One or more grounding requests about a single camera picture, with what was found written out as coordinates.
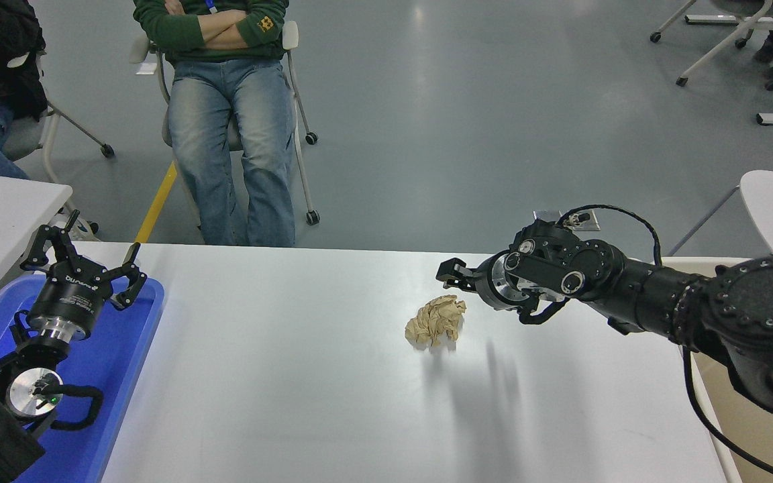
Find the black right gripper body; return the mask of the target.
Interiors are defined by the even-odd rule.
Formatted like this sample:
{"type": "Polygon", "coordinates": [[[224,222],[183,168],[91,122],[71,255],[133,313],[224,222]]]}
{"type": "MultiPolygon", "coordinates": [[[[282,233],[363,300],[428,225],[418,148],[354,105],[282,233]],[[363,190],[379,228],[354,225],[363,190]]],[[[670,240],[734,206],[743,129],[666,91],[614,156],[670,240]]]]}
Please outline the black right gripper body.
{"type": "Polygon", "coordinates": [[[502,256],[491,256],[476,267],[474,275],[474,287],[476,294],[491,308],[506,308],[507,299],[503,296],[503,289],[507,283],[503,279],[502,263],[498,260],[502,256]]]}

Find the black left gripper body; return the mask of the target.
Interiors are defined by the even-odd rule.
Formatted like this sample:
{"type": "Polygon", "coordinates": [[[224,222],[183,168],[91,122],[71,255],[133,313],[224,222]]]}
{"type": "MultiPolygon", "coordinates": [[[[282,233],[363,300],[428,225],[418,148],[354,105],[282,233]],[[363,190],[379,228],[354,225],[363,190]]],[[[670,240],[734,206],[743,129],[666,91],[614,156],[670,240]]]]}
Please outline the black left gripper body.
{"type": "Polygon", "coordinates": [[[102,281],[106,268],[92,260],[58,261],[51,265],[27,322],[35,330],[47,320],[63,320],[92,331],[105,301],[111,296],[110,281],[102,281]]]}

